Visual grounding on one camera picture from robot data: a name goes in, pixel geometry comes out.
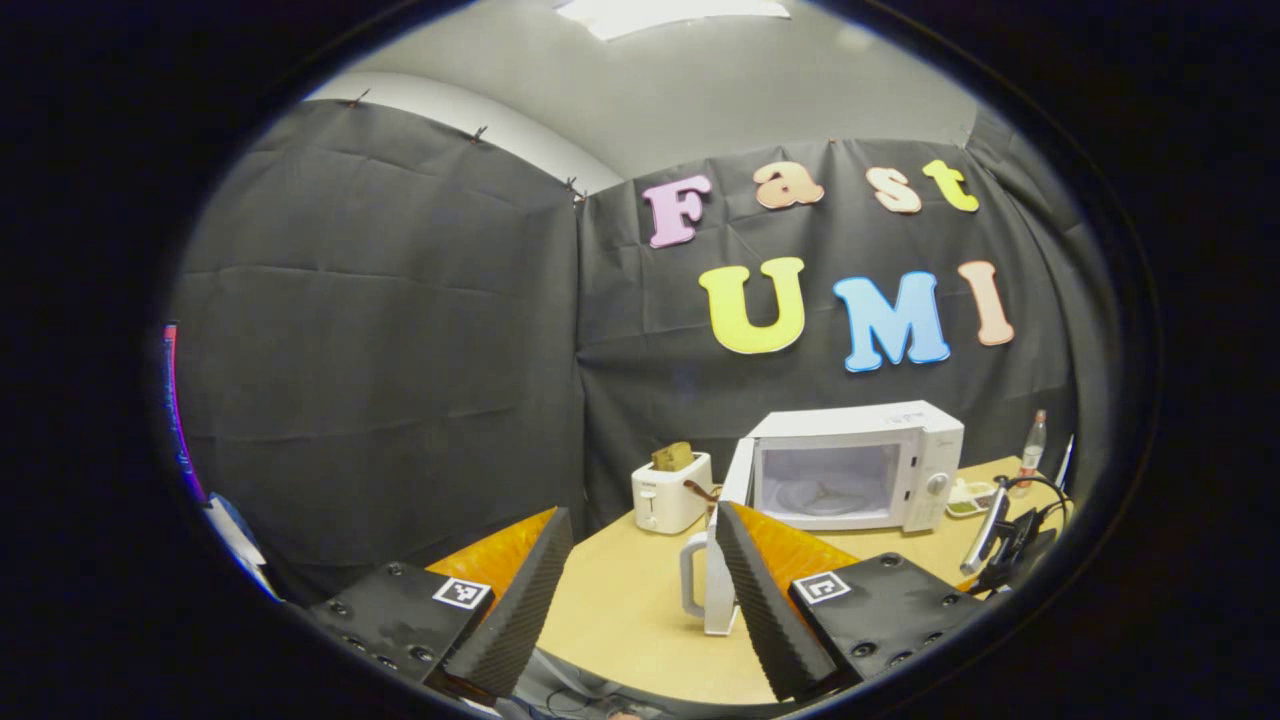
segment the plastic bottle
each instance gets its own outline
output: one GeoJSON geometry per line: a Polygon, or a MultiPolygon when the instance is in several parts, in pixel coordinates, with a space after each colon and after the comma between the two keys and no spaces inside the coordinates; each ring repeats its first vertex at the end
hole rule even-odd
{"type": "MultiPolygon", "coordinates": [[[[1030,432],[1027,433],[1027,442],[1023,443],[1023,466],[1018,469],[1019,478],[1034,475],[1036,469],[1039,468],[1039,459],[1044,455],[1044,439],[1048,437],[1048,430],[1044,427],[1046,418],[1044,410],[1036,411],[1036,421],[1032,424],[1030,432]]],[[[1030,480],[1023,480],[1014,486],[1010,495],[1023,497],[1030,491],[1030,480]]]]}

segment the ceiling light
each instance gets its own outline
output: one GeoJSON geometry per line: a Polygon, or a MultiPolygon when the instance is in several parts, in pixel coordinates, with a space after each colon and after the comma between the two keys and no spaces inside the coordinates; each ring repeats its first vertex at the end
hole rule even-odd
{"type": "Polygon", "coordinates": [[[600,40],[700,18],[749,15],[790,19],[780,3],[756,0],[572,0],[556,9],[600,40]]]}

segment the microwave control knob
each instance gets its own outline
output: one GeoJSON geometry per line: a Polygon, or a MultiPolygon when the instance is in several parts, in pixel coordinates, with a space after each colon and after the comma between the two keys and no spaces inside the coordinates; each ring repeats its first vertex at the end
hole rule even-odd
{"type": "Polygon", "coordinates": [[[946,473],[938,473],[937,475],[929,478],[929,482],[924,484],[924,489],[928,491],[929,495],[942,495],[942,491],[946,489],[947,480],[950,479],[951,478],[948,478],[946,473]]]}

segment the blue letter m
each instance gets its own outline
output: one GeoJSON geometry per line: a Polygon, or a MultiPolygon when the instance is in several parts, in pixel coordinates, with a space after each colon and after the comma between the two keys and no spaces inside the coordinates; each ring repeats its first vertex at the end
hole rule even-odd
{"type": "Polygon", "coordinates": [[[911,350],[906,354],[911,363],[937,363],[951,356],[951,348],[942,340],[938,306],[933,288],[938,284],[932,273],[908,273],[897,286],[897,305],[891,306],[876,283],[868,278],[845,278],[836,283],[836,295],[849,310],[849,334],[854,341],[854,354],[845,359],[850,373],[865,373],[883,364],[872,347],[872,333],[891,363],[902,361],[906,336],[911,336],[911,350]]]}

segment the yellow letter u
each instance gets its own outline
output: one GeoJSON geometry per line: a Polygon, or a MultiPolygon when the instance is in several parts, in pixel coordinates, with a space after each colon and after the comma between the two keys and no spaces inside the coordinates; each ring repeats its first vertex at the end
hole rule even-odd
{"type": "Polygon", "coordinates": [[[742,283],[751,277],[750,270],[742,265],[730,265],[703,273],[698,284],[707,288],[716,340],[744,355],[776,352],[795,342],[804,332],[804,297],[800,295],[803,269],[804,261],[799,258],[774,258],[760,265],[760,272],[773,278],[773,291],[778,296],[778,320],[765,328],[753,325],[746,318],[742,283]]]}

